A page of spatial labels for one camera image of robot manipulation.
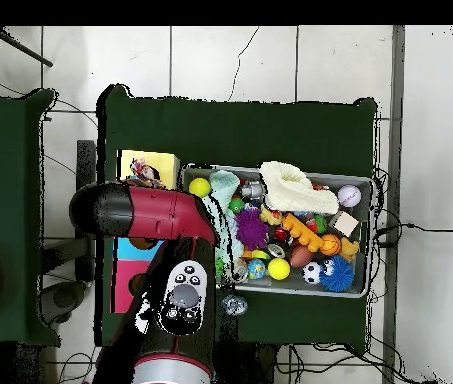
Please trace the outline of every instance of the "orange ball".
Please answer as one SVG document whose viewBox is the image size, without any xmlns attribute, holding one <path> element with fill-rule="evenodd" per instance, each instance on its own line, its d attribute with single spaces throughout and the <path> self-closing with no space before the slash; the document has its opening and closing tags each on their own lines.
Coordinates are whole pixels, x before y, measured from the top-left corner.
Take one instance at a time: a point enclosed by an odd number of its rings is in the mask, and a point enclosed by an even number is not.
<svg viewBox="0 0 453 384">
<path fill-rule="evenodd" d="M 324 244 L 320 248 L 320 251 L 327 256 L 334 256 L 340 253 L 342 250 L 342 242 L 334 234 L 324 234 L 322 237 Z"/>
</svg>

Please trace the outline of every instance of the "pink block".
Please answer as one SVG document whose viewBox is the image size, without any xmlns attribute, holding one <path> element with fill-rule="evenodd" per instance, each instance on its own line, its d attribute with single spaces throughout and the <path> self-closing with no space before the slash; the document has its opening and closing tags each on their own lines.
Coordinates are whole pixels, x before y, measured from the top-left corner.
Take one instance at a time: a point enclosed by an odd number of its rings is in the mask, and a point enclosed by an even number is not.
<svg viewBox="0 0 453 384">
<path fill-rule="evenodd" d="M 133 296 L 128 290 L 128 282 L 136 274 L 146 272 L 151 261 L 130 261 L 118 259 L 116 268 L 116 284 L 114 288 L 114 308 L 111 304 L 111 313 L 124 314 L 128 311 Z"/>
</svg>

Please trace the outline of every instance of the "red ball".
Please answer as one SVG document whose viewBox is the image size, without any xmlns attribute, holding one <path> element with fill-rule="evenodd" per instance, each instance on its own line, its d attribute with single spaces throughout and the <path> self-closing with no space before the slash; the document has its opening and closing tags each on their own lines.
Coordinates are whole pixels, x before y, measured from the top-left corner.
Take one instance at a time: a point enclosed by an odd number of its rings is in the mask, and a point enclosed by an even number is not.
<svg viewBox="0 0 453 384">
<path fill-rule="evenodd" d="M 277 241 L 286 241 L 286 233 L 283 228 L 279 227 L 274 230 L 274 239 Z"/>
</svg>

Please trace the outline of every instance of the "blue spiky ball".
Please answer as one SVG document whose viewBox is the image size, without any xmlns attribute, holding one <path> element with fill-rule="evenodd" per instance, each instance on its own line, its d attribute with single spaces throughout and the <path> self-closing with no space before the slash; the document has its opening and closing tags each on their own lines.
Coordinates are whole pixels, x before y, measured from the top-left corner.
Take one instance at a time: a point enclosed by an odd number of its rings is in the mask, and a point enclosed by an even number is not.
<svg viewBox="0 0 453 384">
<path fill-rule="evenodd" d="M 341 256 L 333 256 L 324 261 L 320 272 L 320 284 L 327 290 L 341 293 L 347 290 L 354 281 L 354 269 L 346 259 Z"/>
</svg>

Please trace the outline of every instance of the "gray plastic bin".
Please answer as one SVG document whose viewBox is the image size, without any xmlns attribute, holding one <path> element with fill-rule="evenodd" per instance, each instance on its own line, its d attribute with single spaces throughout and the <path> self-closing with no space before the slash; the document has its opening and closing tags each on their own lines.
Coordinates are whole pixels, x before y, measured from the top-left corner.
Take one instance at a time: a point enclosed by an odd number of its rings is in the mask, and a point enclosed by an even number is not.
<svg viewBox="0 0 453 384">
<path fill-rule="evenodd" d="M 180 186 L 184 191 L 188 190 L 190 182 L 196 177 L 208 178 L 212 173 L 218 170 L 233 172 L 242 180 L 259 181 L 261 179 L 260 172 L 257 168 L 236 168 L 231 166 L 215 165 L 211 168 L 199 168 L 197 165 L 189 164 L 182 168 L 180 172 Z M 247 280 L 243 283 L 238 283 L 236 289 L 299 294 L 308 296 L 331 296 L 331 297 L 346 297 L 359 298 L 364 296 L 369 290 L 371 259 L 372 259 L 372 237 L 374 228 L 374 205 L 375 205 L 375 184 L 370 178 L 364 177 L 349 177 L 344 175 L 329 175 L 329 174 L 312 174 L 306 173 L 306 176 L 314 183 L 329 186 L 336 194 L 338 190 L 346 185 L 351 184 L 359 188 L 361 191 L 361 201 L 354 208 L 343 208 L 360 224 L 354 230 L 349 238 L 351 241 L 359 241 L 360 251 L 352 262 L 354 266 L 354 282 L 348 291 L 344 293 L 333 293 L 327 291 L 320 284 L 307 284 L 301 276 L 300 268 L 291 268 L 290 275 L 284 280 L 277 281 L 266 275 L 259 280 Z"/>
</svg>

